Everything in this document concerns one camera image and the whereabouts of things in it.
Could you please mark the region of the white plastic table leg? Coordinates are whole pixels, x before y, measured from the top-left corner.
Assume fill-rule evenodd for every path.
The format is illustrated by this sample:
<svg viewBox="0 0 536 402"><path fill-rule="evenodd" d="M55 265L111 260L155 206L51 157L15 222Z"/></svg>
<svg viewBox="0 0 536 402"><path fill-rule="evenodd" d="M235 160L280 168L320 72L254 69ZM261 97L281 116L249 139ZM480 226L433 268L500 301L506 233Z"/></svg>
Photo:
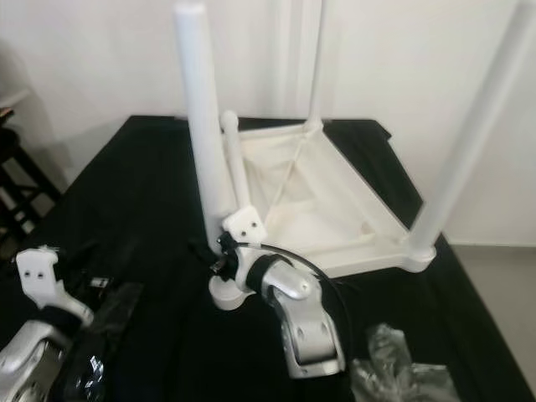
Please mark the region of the white plastic table leg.
<svg viewBox="0 0 536 402"><path fill-rule="evenodd" d="M309 96L309 111L305 124L306 131L316 131L322 129L321 98L322 98L322 50L325 44L325 32L327 27L327 16L329 11L329 0L319 0L319 15L317 20L317 46L315 46L313 69L311 77L311 87Z"/></svg>
<svg viewBox="0 0 536 402"><path fill-rule="evenodd" d="M218 254L222 252L219 237L224 234L223 219L236 210L237 203L219 122L207 5L180 1L173 7L173 19L204 231L210 249Z"/></svg>
<svg viewBox="0 0 536 402"><path fill-rule="evenodd" d="M403 271L425 271L436 258L437 238L443 233L483 149L492 137L494 123L504 111L514 81L523 69L528 46L535 37L536 0L518 0L487 75L456 134L456 144L445 160L432 195L424 199L410 226L405 261L399 266Z"/></svg>
<svg viewBox="0 0 536 402"><path fill-rule="evenodd" d="M242 149L239 134L239 117L234 111L223 111L219 115L219 124L223 130L227 164L229 164L231 184L233 184L236 198L236 207L229 212L229 215L237 214L242 209L255 209L245 171L244 149Z"/></svg>

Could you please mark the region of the cream plastic children table top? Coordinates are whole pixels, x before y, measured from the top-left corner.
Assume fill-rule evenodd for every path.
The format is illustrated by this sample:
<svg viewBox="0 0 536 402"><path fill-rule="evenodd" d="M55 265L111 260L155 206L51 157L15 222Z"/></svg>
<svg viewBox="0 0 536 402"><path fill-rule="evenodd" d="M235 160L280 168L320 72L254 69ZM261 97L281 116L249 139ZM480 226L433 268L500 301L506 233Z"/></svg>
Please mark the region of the cream plastic children table top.
<svg viewBox="0 0 536 402"><path fill-rule="evenodd" d="M242 130L252 203L272 245L309 260L327 278L399 268L410 229L330 142L305 122ZM237 309L257 294L212 275L215 306Z"/></svg>

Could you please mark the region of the clear plastic bag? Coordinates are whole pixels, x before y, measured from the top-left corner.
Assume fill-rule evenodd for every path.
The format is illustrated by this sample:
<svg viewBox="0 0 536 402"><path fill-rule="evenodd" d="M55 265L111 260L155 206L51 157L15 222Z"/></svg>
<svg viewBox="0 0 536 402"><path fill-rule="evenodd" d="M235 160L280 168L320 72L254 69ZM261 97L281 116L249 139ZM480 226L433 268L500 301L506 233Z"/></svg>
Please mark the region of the clear plastic bag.
<svg viewBox="0 0 536 402"><path fill-rule="evenodd" d="M349 368L355 402L462 402L447 365L414 361L402 330L378 324L365 334L368 358Z"/></svg>
<svg viewBox="0 0 536 402"><path fill-rule="evenodd" d="M70 354L69 372L59 392L62 402L106 402L121 340L144 286L127 282L107 292L95 321Z"/></svg>

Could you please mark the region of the black tablecloth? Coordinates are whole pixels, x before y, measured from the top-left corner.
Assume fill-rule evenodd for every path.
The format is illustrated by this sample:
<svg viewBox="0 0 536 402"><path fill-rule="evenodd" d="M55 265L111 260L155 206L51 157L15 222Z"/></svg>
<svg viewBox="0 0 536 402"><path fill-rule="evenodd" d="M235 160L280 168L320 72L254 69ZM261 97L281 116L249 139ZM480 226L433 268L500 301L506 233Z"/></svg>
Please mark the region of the black tablecloth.
<svg viewBox="0 0 536 402"><path fill-rule="evenodd" d="M76 273L141 283L115 357L114 402L353 402L346 374L288 375L275 313L253 296L234 311L209 295L209 265L192 252L204 223L188 138L175 117L131 116L85 166L24 246L56 246ZM470 276L445 238L425 271L391 268L341 280L338 318L353 356L365 332L405 333L417 363L444 364L461 402L536 402Z"/></svg>

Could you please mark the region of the black stool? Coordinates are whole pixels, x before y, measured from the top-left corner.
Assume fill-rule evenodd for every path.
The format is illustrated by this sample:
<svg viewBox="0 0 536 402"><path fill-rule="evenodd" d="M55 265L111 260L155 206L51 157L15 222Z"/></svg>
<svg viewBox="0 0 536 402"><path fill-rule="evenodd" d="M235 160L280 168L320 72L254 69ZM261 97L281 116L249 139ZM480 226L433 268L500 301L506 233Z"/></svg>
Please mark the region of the black stool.
<svg viewBox="0 0 536 402"><path fill-rule="evenodd" d="M16 183L10 173L5 171L3 164L11 158L30 179L30 184ZM49 199L51 207L54 207L59 203L62 194L23 149L16 131L6 127L0 127L0 166L1 244L8 239L20 242L29 233L29 230L24 229L24 225L38 225L45 215L45 212L34 209L35 199L44 196Z"/></svg>

